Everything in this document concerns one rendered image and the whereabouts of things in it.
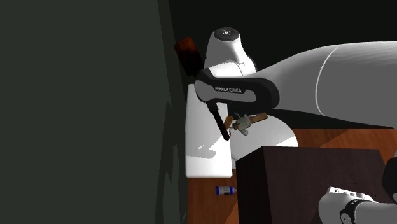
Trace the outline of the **blue and white bottle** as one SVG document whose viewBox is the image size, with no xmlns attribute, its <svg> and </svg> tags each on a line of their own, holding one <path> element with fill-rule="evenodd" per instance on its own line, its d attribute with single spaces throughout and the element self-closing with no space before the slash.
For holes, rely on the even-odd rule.
<svg viewBox="0 0 397 224">
<path fill-rule="evenodd" d="M 237 192 L 237 189 L 233 186 L 216 186 L 217 195 L 233 195 Z"/>
</svg>

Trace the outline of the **dark red brown block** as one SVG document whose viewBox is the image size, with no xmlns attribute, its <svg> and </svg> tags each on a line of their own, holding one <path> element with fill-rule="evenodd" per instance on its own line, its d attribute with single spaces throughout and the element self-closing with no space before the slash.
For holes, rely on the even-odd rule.
<svg viewBox="0 0 397 224">
<path fill-rule="evenodd" d="M 180 39 L 174 50 L 187 76 L 196 76 L 204 68 L 204 61 L 191 37 Z"/>
</svg>

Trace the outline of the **brown wooden stick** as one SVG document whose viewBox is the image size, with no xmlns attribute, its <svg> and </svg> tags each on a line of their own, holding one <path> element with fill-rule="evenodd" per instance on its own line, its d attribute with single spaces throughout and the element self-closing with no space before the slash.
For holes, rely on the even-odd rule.
<svg viewBox="0 0 397 224">
<path fill-rule="evenodd" d="M 260 113 L 258 115 L 253 115 L 248 117 L 250 117 L 252 124 L 268 119 L 268 115 L 266 113 Z"/>
</svg>

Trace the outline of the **grey mouse figure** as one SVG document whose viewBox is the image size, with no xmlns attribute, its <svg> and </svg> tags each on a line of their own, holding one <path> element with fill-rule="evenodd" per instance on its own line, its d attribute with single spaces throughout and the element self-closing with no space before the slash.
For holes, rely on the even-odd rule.
<svg viewBox="0 0 397 224">
<path fill-rule="evenodd" d="M 249 131 L 247 130 L 252 124 L 252 121 L 250 117 L 247 115 L 244 115 L 243 117 L 240 117 L 234 124 L 233 128 L 235 130 L 238 130 L 241 134 L 244 136 L 247 136 L 249 134 Z"/>
</svg>

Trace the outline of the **dark robot stand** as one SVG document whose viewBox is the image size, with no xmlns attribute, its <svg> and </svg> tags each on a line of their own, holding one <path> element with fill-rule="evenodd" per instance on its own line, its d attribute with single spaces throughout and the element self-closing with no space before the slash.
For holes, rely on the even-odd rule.
<svg viewBox="0 0 397 224">
<path fill-rule="evenodd" d="M 236 168 L 239 224 L 322 224 L 318 205 L 331 186 L 391 201 L 379 150 L 263 146 Z"/>
</svg>

